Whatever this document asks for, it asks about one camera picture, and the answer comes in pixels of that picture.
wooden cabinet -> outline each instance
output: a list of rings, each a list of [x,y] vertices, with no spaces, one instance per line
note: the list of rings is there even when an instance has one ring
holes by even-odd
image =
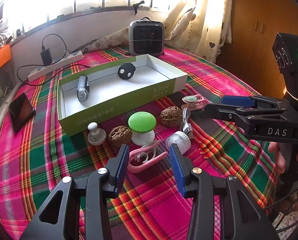
[[[233,0],[232,44],[216,63],[262,95],[283,97],[284,79],[272,45],[278,32],[298,35],[298,7],[293,0]]]

white knob toy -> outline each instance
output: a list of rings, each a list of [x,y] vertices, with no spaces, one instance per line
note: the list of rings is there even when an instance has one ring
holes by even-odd
[[[88,134],[88,141],[92,145],[100,145],[104,143],[107,138],[107,134],[105,130],[98,128],[98,124],[96,122],[92,122],[88,125],[88,130],[90,133]]]

curtain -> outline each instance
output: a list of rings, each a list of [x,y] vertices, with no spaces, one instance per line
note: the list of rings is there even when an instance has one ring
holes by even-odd
[[[166,44],[214,62],[231,43],[232,0],[179,0],[164,21]]]

pink clothespin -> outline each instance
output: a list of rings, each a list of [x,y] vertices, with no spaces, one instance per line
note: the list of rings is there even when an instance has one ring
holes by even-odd
[[[208,103],[208,101],[200,94],[183,97],[182,101],[186,104],[182,105],[181,109],[188,108],[190,111],[202,109]]]
[[[161,161],[168,152],[163,152],[160,155],[156,156],[156,148],[159,145],[160,141],[153,141],[151,143],[148,143],[144,146],[142,146],[140,149],[136,149],[130,152],[129,155],[129,164],[128,169],[132,173],[139,173],[144,171],[145,169],[151,167],[153,164],[158,163]],[[153,157],[149,160],[149,153],[148,151],[152,150]],[[146,159],[142,162],[139,166],[134,166],[131,164],[132,161],[136,161],[137,163],[140,163],[140,158],[146,157]]]

plaid blanket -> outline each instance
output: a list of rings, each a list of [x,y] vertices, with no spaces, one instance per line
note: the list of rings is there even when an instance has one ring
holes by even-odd
[[[85,55],[79,63],[96,66],[126,57],[128,47],[115,47]],[[157,119],[156,139],[159,152],[165,151],[164,140],[176,128],[160,123],[160,112],[169,106],[180,107],[182,97],[202,94],[219,103],[223,95],[250,96],[257,92],[222,68],[178,49],[166,48],[160,59],[188,73],[186,88],[101,124],[107,134],[113,127],[127,125],[136,111],[148,111]],[[0,221],[6,231],[19,239],[36,210],[64,176],[85,177],[105,166],[116,156],[106,141],[103,145],[88,143],[88,131],[68,137],[57,119],[57,81],[84,67],[72,66],[39,87],[24,85],[36,109],[36,116],[18,133],[14,133],[7,115],[0,133]],[[41,77],[38,84],[50,78]],[[264,207],[271,202],[276,187],[273,156],[267,153],[267,142],[247,140],[233,123],[207,119],[200,111],[192,112],[194,139],[185,153],[195,167],[213,176],[237,175]],[[136,146],[130,144],[130,150]],[[127,172],[119,197],[108,200],[113,239],[185,239],[190,221],[192,199],[177,192],[169,159],[149,169]],[[84,208],[81,201],[80,239],[84,239]],[[220,239],[219,200],[215,198],[214,239]]]

